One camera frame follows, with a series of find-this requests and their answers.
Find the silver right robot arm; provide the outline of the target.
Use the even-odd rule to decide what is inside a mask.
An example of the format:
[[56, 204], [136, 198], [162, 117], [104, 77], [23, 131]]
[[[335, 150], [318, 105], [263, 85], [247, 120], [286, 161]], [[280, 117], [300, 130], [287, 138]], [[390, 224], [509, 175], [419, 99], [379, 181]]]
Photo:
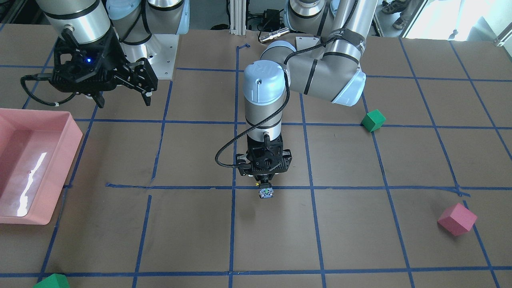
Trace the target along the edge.
[[104, 107], [103, 92], [125, 86], [151, 104], [169, 79], [176, 44], [190, 28], [188, 0], [38, 0], [58, 34], [51, 73], [20, 79], [38, 103], [60, 106], [84, 95]]

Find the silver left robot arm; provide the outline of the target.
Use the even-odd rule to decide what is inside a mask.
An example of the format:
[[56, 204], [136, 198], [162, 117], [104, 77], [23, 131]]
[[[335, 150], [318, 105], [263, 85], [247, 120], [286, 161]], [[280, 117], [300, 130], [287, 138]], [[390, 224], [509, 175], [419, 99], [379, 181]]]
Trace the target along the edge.
[[344, 106], [355, 105], [366, 75], [360, 58], [366, 49], [376, 0], [289, 0], [284, 22], [291, 30], [317, 36], [307, 49], [279, 40], [244, 71], [245, 154], [236, 157], [241, 175], [252, 176], [258, 188], [271, 188], [271, 179], [286, 172], [290, 150], [284, 149], [282, 111], [291, 91]]

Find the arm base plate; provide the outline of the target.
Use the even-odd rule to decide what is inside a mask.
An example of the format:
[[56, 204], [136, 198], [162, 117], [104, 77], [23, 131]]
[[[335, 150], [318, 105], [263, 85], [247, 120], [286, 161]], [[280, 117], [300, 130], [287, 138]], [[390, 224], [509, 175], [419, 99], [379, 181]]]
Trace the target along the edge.
[[136, 62], [144, 57], [148, 59], [159, 80], [171, 80], [179, 39], [179, 35], [154, 34], [144, 44], [130, 45], [122, 43], [121, 47], [129, 62]]
[[321, 43], [321, 39], [317, 38], [317, 37], [305, 37], [305, 36], [297, 36], [296, 37], [297, 51], [314, 47], [320, 43]]

